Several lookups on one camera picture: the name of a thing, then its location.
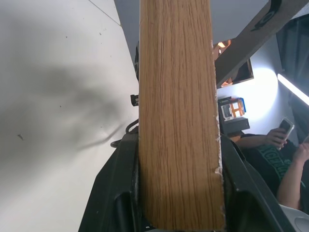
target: light fixture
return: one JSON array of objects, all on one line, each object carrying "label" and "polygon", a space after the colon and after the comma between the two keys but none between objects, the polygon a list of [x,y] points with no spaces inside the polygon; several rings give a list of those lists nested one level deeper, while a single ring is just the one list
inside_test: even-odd
[{"label": "light fixture", "polygon": [[219,45],[219,47],[221,47],[221,48],[225,48],[225,45],[224,45],[224,43],[222,43],[222,42],[218,43],[218,45]]},{"label": "light fixture", "polygon": [[294,93],[297,97],[299,97],[304,103],[309,105],[309,97],[300,91],[295,85],[289,82],[284,76],[278,74],[278,80],[287,87],[292,93]]}]

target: hand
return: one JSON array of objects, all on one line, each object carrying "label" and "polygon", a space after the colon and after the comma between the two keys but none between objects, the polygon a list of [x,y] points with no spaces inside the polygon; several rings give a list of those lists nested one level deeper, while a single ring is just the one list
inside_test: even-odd
[{"label": "hand", "polygon": [[309,144],[309,135],[307,136],[307,138],[304,140],[303,143]]},{"label": "hand", "polygon": [[298,150],[295,152],[293,161],[305,163],[307,160],[309,160],[309,144],[304,143],[301,144]]},{"label": "hand", "polygon": [[285,129],[282,128],[276,128],[272,129],[265,137],[265,144],[266,145],[273,145],[277,148],[283,148],[284,145],[287,143],[284,140],[284,137],[286,136]]}]

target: smartphone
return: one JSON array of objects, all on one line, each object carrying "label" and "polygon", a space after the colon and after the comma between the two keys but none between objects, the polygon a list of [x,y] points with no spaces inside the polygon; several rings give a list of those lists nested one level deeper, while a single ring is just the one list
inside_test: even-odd
[{"label": "smartphone", "polygon": [[290,136],[294,127],[295,127],[294,124],[290,120],[288,120],[287,118],[284,118],[282,122],[280,123],[279,128],[285,129],[286,132],[285,132],[285,137],[281,139],[286,141],[288,137]]}]

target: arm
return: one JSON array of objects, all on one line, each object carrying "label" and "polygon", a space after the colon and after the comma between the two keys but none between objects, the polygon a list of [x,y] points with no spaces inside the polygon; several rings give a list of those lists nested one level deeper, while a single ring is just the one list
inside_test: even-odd
[{"label": "arm", "polygon": [[257,135],[251,137],[241,138],[236,142],[240,149],[253,148],[260,145],[274,145],[275,147],[282,148],[286,141],[280,139],[285,137],[284,129],[273,129],[267,135]]},{"label": "arm", "polygon": [[277,193],[278,202],[300,209],[300,184],[305,162],[309,159],[309,144],[302,144],[294,154],[293,162],[284,175]]}]

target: black t-shirt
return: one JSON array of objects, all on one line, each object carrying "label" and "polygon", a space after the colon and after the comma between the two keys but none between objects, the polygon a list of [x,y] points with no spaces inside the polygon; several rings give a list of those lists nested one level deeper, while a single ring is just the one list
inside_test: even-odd
[{"label": "black t-shirt", "polygon": [[[242,138],[249,136],[256,135],[245,134]],[[297,147],[291,141],[288,141],[280,151],[272,145],[261,145],[243,149],[242,152],[246,160],[259,172],[276,196],[280,182],[288,171],[296,150]],[[304,165],[300,189],[302,210],[309,214],[309,162]]]}]

